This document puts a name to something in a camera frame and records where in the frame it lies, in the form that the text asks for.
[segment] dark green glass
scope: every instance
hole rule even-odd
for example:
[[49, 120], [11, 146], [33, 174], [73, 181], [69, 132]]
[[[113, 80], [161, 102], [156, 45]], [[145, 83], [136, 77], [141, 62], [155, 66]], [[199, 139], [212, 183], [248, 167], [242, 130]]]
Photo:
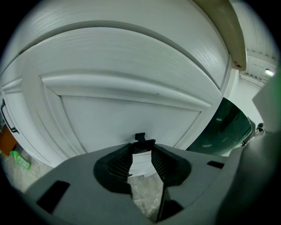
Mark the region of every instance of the dark green glass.
[[232, 102], [223, 98], [207, 127], [186, 150], [223, 155], [244, 141], [251, 131], [252, 127], [246, 115]]

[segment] ceiling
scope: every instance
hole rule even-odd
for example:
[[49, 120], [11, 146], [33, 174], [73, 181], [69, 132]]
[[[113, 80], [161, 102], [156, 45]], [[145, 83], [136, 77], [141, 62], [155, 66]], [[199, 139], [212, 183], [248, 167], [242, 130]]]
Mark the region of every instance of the ceiling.
[[267, 26], [247, 3], [236, 0], [231, 4], [238, 16], [247, 50], [247, 68], [240, 72], [240, 76], [262, 87], [270, 78], [265, 70], [276, 71], [280, 61], [279, 48]]

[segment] green bottle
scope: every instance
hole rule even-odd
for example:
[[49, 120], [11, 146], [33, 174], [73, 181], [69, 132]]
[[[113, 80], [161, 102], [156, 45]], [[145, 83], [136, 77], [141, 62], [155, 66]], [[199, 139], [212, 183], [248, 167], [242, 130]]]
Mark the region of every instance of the green bottle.
[[31, 167], [31, 163], [28, 162], [20, 153], [17, 151], [11, 151], [10, 155], [14, 156], [15, 161], [20, 166], [24, 167], [25, 169], [29, 170]]

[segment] ceiling light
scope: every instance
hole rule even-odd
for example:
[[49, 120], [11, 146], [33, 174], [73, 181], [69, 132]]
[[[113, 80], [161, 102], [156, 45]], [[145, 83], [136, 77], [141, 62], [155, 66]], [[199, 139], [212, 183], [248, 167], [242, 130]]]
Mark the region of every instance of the ceiling light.
[[272, 71], [269, 70], [269, 69], [266, 69], [266, 70], [265, 70], [265, 73], [268, 74], [269, 76], [274, 76], [274, 72], [272, 72]]

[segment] white cabinet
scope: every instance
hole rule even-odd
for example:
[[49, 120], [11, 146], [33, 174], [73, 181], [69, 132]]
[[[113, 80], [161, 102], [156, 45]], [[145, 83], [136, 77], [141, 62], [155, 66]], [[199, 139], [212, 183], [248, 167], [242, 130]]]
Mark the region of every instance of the white cabinet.
[[[16, 32], [11, 43], [18, 45], [10, 44], [0, 77], [11, 126], [19, 131], [14, 136], [53, 167], [133, 142], [140, 132], [156, 143], [187, 148], [219, 106], [230, 67], [216, 28], [189, 1], [179, 0], [177, 8], [169, 1], [150, 1], [147, 18], [138, 13], [146, 1], [121, 0], [138, 9], [128, 14], [115, 1], [94, 2], [95, 7], [79, 7], [66, 1], [65, 11], [57, 4], [39, 5]], [[87, 13], [87, 4], [96, 13]], [[167, 10], [177, 11], [177, 19]], [[46, 22], [48, 14], [57, 15], [47, 17], [48, 26], [32, 26], [35, 18]], [[165, 21], [163, 14], [169, 17]], [[151, 168], [150, 156], [137, 157], [131, 172], [144, 174]]]
[[221, 100], [194, 62], [132, 31], [77, 29], [26, 53], [21, 89], [30, 116], [67, 157], [131, 142], [140, 132], [174, 146]]

